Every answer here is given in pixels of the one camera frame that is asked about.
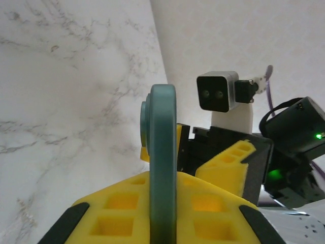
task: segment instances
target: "wire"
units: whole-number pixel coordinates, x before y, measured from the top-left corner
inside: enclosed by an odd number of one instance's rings
[[[273,108],[273,102],[272,102],[272,96],[271,96],[271,87],[270,87],[270,77],[273,73],[273,66],[269,65],[265,72],[265,78],[266,78],[266,93],[267,93],[267,99],[270,111],[272,111]],[[314,167],[314,169],[319,173],[319,175],[325,180],[325,172],[314,162],[311,161],[311,165]]]

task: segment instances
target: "black rubber edge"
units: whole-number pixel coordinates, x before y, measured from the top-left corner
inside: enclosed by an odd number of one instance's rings
[[[38,244],[64,244],[88,208],[89,203],[87,202],[69,207]]]
[[[285,244],[285,241],[260,211],[246,205],[239,206],[239,210],[261,244]]]
[[[191,126],[178,124],[182,126],[181,129],[181,138],[179,140],[178,146],[178,155],[177,155],[177,171],[183,171],[184,165],[179,162],[187,162],[188,160],[188,137],[189,137],[189,130]]]

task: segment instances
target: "yellow foam block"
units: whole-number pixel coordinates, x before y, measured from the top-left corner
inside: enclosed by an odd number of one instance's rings
[[[179,149],[179,143],[181,140],[181,133],[182,133],[182,125],[177,125],[176,127],[176,134],[177,134],[177,138],[176,138],[176,152],[178,153],[178,149]],[[148,154],[147,148],[146,147],[141,147],[141,152],[140,152],[140,159],[146,162],[150,162],[150,156]]]
[[[238,141],[196,171],[196,177],[236,196],[242,196],[248,164],[241,161],[256,151],[248,141]]]
[[[90,207],[66,244],[150,244],[149,172],[74,205],[81,202]],[[177,172],[177,244],[259,244],[240,205],[257,209],[219,187]]]

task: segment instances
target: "green led light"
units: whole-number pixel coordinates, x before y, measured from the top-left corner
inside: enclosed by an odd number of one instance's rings
[[[268,173],[268,178],[271,180],[278,180],[278,179],[282,179],[283,176],[280,173],[280,170],[276,169],[276,170],[272,170]]]

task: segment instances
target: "white marble wall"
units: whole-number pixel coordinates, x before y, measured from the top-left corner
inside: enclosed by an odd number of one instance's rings
[[[0,243],[148,169],[140,106],[166,82],[149,0],[1,0]]]

